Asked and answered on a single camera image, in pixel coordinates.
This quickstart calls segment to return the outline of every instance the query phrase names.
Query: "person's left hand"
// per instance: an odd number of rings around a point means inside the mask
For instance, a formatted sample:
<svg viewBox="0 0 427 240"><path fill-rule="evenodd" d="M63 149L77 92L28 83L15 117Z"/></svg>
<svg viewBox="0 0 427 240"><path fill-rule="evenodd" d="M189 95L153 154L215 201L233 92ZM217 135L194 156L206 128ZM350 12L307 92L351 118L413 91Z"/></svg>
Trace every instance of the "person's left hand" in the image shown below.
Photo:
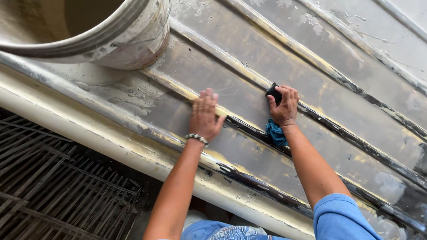
<svg viewBox="0 0 427 240"><path fill-rule="evenodd" d="M210 143L220 132L225 116L215 121L215 106L218 94L212 94L208 88L200 92L200 97L193 101L193 112L190 118L190 133L199 134Z"/></svg>

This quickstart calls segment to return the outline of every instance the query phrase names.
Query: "blue rag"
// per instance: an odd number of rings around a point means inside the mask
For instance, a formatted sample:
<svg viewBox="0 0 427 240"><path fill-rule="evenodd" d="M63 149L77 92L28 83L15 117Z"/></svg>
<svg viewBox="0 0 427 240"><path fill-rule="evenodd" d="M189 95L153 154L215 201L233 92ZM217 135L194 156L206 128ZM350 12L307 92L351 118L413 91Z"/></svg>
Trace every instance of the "blue rag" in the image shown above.
<svg viewBox="0 0 427 240"><path fill-rule="evenodd" d="M266 125L267 134L273 139L273 143L276 146L288 146L288 141L283 134L282 129L273 122L273 119L269 118Z"/></svg>

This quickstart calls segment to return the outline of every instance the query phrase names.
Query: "blue shirt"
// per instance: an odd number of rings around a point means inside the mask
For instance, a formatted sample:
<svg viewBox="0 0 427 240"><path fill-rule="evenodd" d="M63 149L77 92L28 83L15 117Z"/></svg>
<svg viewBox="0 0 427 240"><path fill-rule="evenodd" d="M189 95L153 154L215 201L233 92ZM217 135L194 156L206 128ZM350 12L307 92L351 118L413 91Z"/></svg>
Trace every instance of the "blue shirt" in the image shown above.
<svg viewBox="0 0 427 240"><path fill-rule="evenodd" d="M356 202L344 194L331 194L314 206L317 240L382 240L360 212ZM181 240L289 240L258 234L247 226L217 221L199 221L181 234Z"/></svg>

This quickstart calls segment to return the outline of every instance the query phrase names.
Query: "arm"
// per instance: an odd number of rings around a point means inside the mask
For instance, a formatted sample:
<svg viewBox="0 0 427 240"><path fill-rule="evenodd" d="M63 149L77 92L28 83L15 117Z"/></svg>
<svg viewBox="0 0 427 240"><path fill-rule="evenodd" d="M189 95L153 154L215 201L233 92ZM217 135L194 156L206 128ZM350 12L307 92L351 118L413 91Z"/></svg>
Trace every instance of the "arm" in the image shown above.
<svg viewBox="0 0 427 240"><path fill-rule="evenodd" d="M219 134L225 119L225 116L222 116L215 122L217 100L218 95L212 94L212 90L208 88L193 102L190 133L199 134L208 142ZM197 139L188 139L181 156L160 189L143 240L180 239L204 146Z"/></svg>
<svg viewBox="0 0 427 240"><path fill-rule="evenodd" d="M289 143L295 170L304 188L311 208L323 197L332 193L342 193L351 197L344 183L296 125L298 91L281 85L276 91L282 94L282 101L276 105L273 96L268 95L270 112Z"/></svg>

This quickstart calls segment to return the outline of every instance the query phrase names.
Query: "black sanding pad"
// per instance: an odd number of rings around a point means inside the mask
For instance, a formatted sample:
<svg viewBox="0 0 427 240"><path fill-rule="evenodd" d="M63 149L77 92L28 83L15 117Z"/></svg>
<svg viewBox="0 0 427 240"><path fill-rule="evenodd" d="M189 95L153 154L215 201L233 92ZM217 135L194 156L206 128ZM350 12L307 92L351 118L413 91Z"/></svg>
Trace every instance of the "black sanding pad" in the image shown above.
<svg viewBox="0 0 427 240"><path fill-rule="evenodd" d="M277 85L277 83L273 83L272 85L271 85L271 87L269 88L269 89L267 89L266 90L266 95L265 96L268 96L268 95L271 95L271 96L273 96L274 97L274 99L276 100L276 104L277 105L279 105L280 104L280 102L282 101L282 94L281 93L279 93L278 91L276 91L276 89L274 89L275 87L278 87L279 85Z"/></svg>

